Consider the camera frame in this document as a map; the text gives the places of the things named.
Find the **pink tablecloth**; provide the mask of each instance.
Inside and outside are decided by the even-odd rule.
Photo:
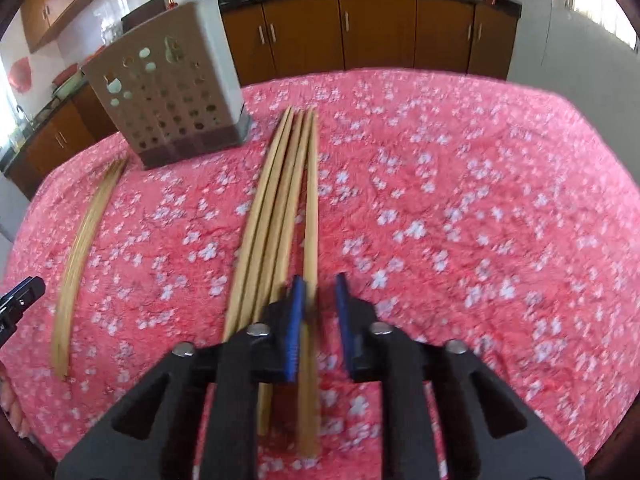
[[[590,459],[640,386],[640,197],[584,118],[544,92],[407,71],[308,76],[244,96],[255,120],[244,148],[127,168],[84,272],[66,383],[49,365],[58,287],[96,183],[126,143],[100,142],[39,190],[4,288],[40,275],[47,294],[0,359],[44,444],[62,457],[177,342],[219,342],[262,158],[291,104],[321,118],[322,455],[301,462],[267,444],[261,476],[380,476],[378,388],[341,369],[341,271],[414,338],[467,341]],[[294,246],[299,261],[300,234]]]

